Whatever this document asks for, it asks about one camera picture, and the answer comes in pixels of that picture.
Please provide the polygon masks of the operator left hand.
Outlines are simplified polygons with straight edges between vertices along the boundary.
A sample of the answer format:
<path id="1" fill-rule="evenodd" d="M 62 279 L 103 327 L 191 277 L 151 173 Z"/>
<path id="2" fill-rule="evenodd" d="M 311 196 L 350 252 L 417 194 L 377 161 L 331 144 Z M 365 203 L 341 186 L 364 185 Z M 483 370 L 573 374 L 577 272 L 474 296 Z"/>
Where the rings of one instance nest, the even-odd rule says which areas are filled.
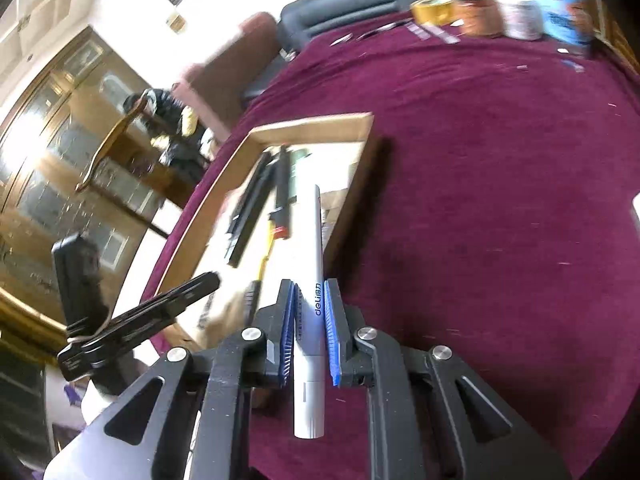
<path id="1" fill-rule="evenodd" d="M 89 426 L 104 410 L 115 402 L 117 396 L 101 392 L 92 380 L 88 382 L 87 389 L 81 401 L 81 414 L 85 424 Z"/>

